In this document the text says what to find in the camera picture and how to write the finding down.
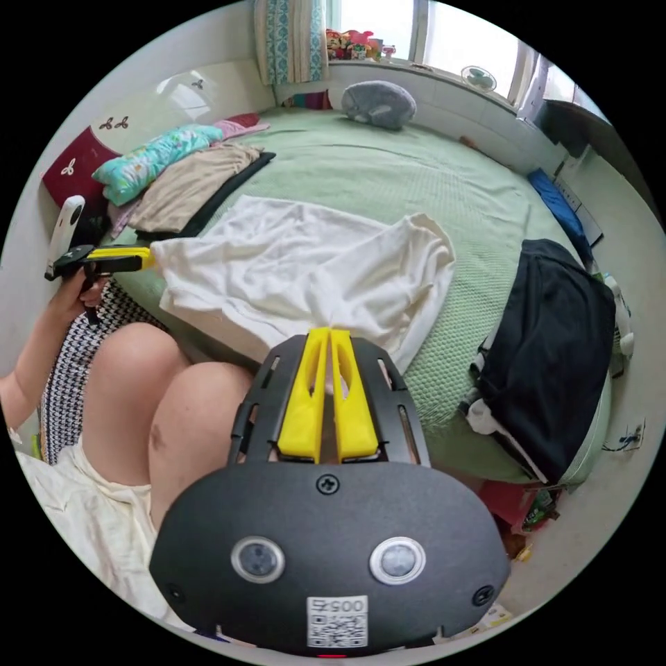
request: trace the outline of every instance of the small fan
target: small fan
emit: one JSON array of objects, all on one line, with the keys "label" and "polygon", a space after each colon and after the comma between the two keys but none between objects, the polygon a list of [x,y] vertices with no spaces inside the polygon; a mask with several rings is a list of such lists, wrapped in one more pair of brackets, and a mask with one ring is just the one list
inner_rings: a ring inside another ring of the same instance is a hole
[{"label": "small fan", "polygon": [[490,92],[497,87],[495,77],[481,67],[470,65],[469,67],[465,67],[460,74],[465,83],[482,92]]}]

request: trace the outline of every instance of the person's hand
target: person's hand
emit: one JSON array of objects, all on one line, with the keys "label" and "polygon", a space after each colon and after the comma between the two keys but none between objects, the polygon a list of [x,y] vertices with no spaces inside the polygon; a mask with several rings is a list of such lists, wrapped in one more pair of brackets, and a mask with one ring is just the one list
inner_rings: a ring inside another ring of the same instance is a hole
[{"label": "person's hand", "polygon": [[93,286],[81,293],[85,282],[85,273],[81,268],[73,277],[63,280],[48,309],[51,315],[59,321],[70,324],[86,307],[97,307],[102,300],[102,290],[108,282],[108,277],[100,277]]}]

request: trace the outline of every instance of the folded clothes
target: folded clothes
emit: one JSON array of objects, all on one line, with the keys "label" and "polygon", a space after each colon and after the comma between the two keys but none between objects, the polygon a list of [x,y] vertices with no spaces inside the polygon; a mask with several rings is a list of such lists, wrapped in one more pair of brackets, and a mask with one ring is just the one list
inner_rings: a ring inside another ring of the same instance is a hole
[{"label": "folded clothes", "polygon": [[213,215],[215,215],[217,209],[242,184],[250,180],[258,171],[261,171],[274,157],[275,153],[262,153],[256,162],[253,162],[250,166],[246,166],[243,171],[223,183],[220,189],[192,216],[180,233],[137,231],[137,240],[145,243],[155,243],[156,241],[165,241],[170,238],[197,237],[205,229],[205,226],[210,222]]},{"label": "folded clothes", "polygon": [[128,225],[147,233],[180,233],[226,181],[261,153],[260,148],[223,143],[188,155],[146,190]]}]

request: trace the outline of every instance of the yellow clip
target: yellow clip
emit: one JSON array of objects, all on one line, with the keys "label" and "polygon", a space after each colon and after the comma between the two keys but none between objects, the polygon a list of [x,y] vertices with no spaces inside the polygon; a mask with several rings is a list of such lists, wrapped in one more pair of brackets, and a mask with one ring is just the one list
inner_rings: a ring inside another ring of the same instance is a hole
[{"label": "yellow clip", "polygon": [[141,268],[152,268],[155,265],[155,258],[150,248],[141,246],[112,246],[106,248],[94,249],[86,259],[94,261],[95,259],[118,259],[120,257],[138,257],[141,259]]},{"label": "yellow clip", "polygon": [[[379,442],[349,331],[331,331],[331,352],[338,462],[372,456],[377,452]],[[346,396],[341,378],[347,384]]]},{"label": "yellow clip", "polygon": [[311,458],[316,464],[321,455],[329,333],[327,328],[316,328],[307,336],[277,439],[282,455]]}]

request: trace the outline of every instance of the houndstooth pillow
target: houndstooth pillow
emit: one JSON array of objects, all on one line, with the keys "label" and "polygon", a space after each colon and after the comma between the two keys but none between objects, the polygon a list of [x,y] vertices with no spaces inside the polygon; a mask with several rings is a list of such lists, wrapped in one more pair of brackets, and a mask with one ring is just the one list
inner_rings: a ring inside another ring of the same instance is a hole
[{"label": "houndstooth pillow", "polygon": [[91,327],[81,315],[69,327],[40,406],[42,459],[55,465],[60,451],[76,444],[83,425],[83,389],[90,362],[103,340],[122,326],[146,322],[165,326],[130,298],[111,279],[98,308],[99,326]]}]

